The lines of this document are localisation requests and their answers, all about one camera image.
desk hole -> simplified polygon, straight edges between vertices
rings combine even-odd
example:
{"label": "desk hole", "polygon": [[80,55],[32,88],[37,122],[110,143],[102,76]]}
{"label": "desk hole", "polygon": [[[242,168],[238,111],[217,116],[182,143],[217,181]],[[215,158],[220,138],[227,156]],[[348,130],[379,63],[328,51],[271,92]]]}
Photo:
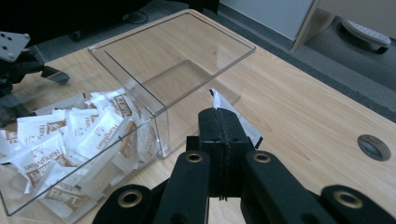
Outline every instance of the desk hole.
{"label": "desk hole", "polygon": [[369,134],[359,136],[358,145],[361,151],[373,160],[387,161],[390,159],[388,146],[375,136]]}

gray floor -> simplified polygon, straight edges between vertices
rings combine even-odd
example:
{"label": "gray floor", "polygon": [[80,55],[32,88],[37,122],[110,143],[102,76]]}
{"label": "gray floor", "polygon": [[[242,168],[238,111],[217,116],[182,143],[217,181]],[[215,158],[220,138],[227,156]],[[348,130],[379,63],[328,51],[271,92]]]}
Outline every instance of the gray floor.
{"label": "gray floor", "polygon": [[[187,7],[178,2],[153,0],[141,12],[148,15],[147,22],[150,22]],[[49,62],[138,27],[141,24],[133,23],[146,20],[146,15],[141,12],[132,13],[128,21],[84,31],[79,41],[65,35],[32,49],[45,62]],[[340,33],[340,19],[336,18],[320,35],[291,51],[292,41],[223,5],[220,5],[218,15],[210,11],[205,11],[205,14],[312,77],[396,122],[396,41],[392,42],[385,54],[376,54],[376,46],[360,41],[349,33]]]}

transparent acrylic box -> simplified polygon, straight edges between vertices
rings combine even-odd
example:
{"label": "transparent acrylic box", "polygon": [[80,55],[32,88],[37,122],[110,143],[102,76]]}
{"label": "transparent acrylic box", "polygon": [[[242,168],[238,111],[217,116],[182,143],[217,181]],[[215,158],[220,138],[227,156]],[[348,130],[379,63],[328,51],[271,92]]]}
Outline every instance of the transparent acrylic box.
{"label": "transparent acrylic box", "polygon": [[[202,14],[184,10],[90,52],[151,112],[166,156],[197,133],[198,113],[212,106],[210,89],[231,103],[240,97],[255,47]],[[141,97],[141,91],[152,97]]]}
{"label": "transparent acrylic box", "polygon": [[[23,83],[28,84],[21,88],[16,85],[11,95],[0,98],[1,109],[18,110],[20,114],[23,111],[30,111],[36,113],[33,118],[43,118],[52,114],[54,109],[57,111],[61,111],[60,109],[89,110],[91,108],[90,100],[94,99],[92,97],[95,93],[104,95],[106,92],[124,91],[121,84],[105,68],[88,53],[85,54],[87,59],[51,77],[43,78],[38,74],[27,75]],[[52,81],[53,79],[59,80],[59,76],[62,76],[63,73],[70,77],[65,84]],[[115,131],[106,140],[106,144],[101,150],[97,150],[95,156],[78,160],[78,163],[73,164],[73,167],[64,164],[58,166],[54,162],[51,163],[42,158],[36,160],[37,169],[34,171],[41,172],[41,176],[38,184],[31,188],[29,193],[25,192],[25,186],[30,185],[28,179],[32,179],[32,176],[35,175],[26,173],[28,178],[25,178],[16,163],[13,162],[0,165],[1,198],[8,216],[44,223],[73,223],[93,209],[100,201],[105,200],[112,191],[122,186],[136,172],[161,155],[160,135],[151,114],[129,92],[115,95],[122,95],[130,102],[134,102],[138,110],[134,110],[133,113],[139,113],[140,119],[139,121],[135,120],[135,126],[132,129],[125,127],[125,121],[129,118],[119,119],[119,121],[122,120],[123,125],[119,123],[117,129],[119,131]],[[99,114],[97,119],[99,119],[102,112],[97,111]],[[18,130],[19,125],[19,122],[11,122],[1,129],[1,132],[10,132],[11,138],[2,135],[0,160],[7,158],[3,154],[5,152],[4,143],[15,142],[18,138],[21,131]],[[59,130],[51,129],[51,132],[55,133]],[[76,140],[74,137],[67,137],[66,130],[62,130],[62,133],[64,133],[64,145]],[[20,150],[31,150],[32,148],[35,148],[35,143]],[[139,152],[138,161],[120,156],[121,152],[131,152],[131,150],[139,148],[147,150]],[[72,153],[72,151],[71,148],[65,147],[64,155],[73,155],[76,158],[76,152]],[[132,161],[135,162],[135,165],[131,169],[124,167],[121,169],[118,166],[120,162],[132,164]],[[18,162],[18,164],[27,167],[31,165],[31,162],[26,164]]]}
{"label": "transparent acrylic box", "polygon": [[[73,172],[58,176],[56,183],[39,193],[21,193],[25,178],[12,165],[0,165],[0,172],[6,174],[0,177],[0,190],[7,214],[47,223],[75,222],[157,155],[169,155],[185,143],[186,136],[196,134],[198,113],[212,106],[210,89],[216,89],[231,103],[239,99],[254,52],[254,45],[240,36],[200,13],[184,10],[89,48],[91,57],[63,70],[70,76],[65,85],[26,76],[24,81],[33,84],[15,89],[14,95],[29,111],[46,114],[51,111],[49,105],[80,106],[89,100],[90,92],[123,89],[144,119],[135,129],[112,138],[100,154]],[[155,136],[158,151],[140,160],[132,171],[115,168],[117,163],[111,159],[123,143],[131,143],[136,135],[148,135],[147,130]],[[86,170],[92,171],[83,176],[93,181],[76,183],[76,175]],[[104,170],[115,173],[102,174]],[[49,195],[52,199],[54,195],[66,197],[59,194],[59,186],[65,183],[73,183],[88,197],[74,207],[65,202],[58,210],[67,212],[60,213],[53,209],[56,204],[43,203],[42,199]]]}

wooden table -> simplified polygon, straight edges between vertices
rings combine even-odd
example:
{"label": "wooden table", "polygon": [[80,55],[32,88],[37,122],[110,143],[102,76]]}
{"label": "wooden table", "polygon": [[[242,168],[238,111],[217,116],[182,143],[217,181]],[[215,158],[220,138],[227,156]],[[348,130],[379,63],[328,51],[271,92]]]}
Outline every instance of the wooden table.
{"label": "wooden table", "polygon": [[[262,134],[260,150],[272,152],[309,190],[340,184],[357,189],[396,217],[396,124],[345,97],[308,74],[256,46],[247,86],[234,105]],[[86,49],[49,63],[64,69],[87,57]],[[378,137],[389,147],[388,161],[363,154],[357,139]],[[153,188],[169,177],[181,147],[156,160],[129,181]],[[6,217],[1,223],[32,223]],[[78,223],[91,223],[99,206]],[[239,200],[210,200],[209,223],[244,223]]]}

white object on floor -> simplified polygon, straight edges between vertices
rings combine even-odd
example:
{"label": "white object on floor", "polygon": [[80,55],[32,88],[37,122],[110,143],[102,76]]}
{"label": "white object on floor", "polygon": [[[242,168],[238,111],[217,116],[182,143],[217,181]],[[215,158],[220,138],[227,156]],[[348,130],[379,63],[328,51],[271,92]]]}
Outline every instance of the white object on floor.
{"label": "white object on floor", "polygon": [[371,30],[353,21],[347,21],[342,19],[342,23],[343,26],[354,36],[366,42],[377,44],[378,46],[380,46],[381,49],[378,50],[379,53],[385,52],[391,43],[390,38],[387,35],[382,35],[377,31]]}

